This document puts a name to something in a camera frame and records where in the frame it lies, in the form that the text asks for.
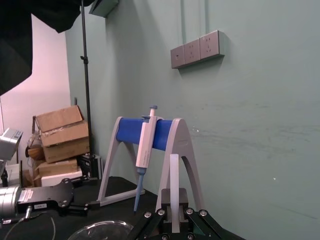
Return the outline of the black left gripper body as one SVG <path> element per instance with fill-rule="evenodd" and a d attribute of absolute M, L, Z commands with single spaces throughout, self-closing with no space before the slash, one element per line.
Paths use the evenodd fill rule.
<path fill-rule="evenodd" d="M 71 212 L 74 201 L 74 180 L 64 178 L 59 184 L 41 187 L 19 187 L 16 197 L 16 212 L 55 210 L 64 215 Z"/>

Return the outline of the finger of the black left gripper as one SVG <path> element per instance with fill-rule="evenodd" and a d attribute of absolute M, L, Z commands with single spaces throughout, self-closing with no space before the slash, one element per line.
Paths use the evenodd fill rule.
<path fill-rule="evenodd" d="M 97 178 L 95 178 L 95 177 L 90 178 L 86 175 L 71 178 L 70 181 L 72 182 L 74 187 L 80 187 L 80 186 L 84 186 L 84 185 L 96 186 L 99 183 L 99 180 Z"/>
<path fill-rule="evenodd" d="M 59 208 L 59 215 L 60 216 L 80 216 L 86 217 L 89 211 L 94 211 L 100 208 L 99 201 L 91 201 L 89 203 L 84 204 L 75 204 L 74 202 L 65 205 Z"/>

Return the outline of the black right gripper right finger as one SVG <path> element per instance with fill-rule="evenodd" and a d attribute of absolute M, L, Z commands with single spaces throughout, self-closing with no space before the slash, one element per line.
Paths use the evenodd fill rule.
<path fill-rule="evenodd" d="M 179 189 L 180 233 L 188 240 L 240 240 L 241 237 L 224 229 L 206 209 L 189 207 L 187 191 Z"/>

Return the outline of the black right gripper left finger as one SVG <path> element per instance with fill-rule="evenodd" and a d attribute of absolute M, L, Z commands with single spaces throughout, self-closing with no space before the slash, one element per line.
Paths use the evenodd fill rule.
<path fill-rule="evenodd" d="M 165 221 L 169 218 L 171 207 L 170 189 L 161 191 L 160 207 L 155 212 L 145 211 L 129 232 L 128 240 L 172 240 L 170 232 L 165 231 Z"/>

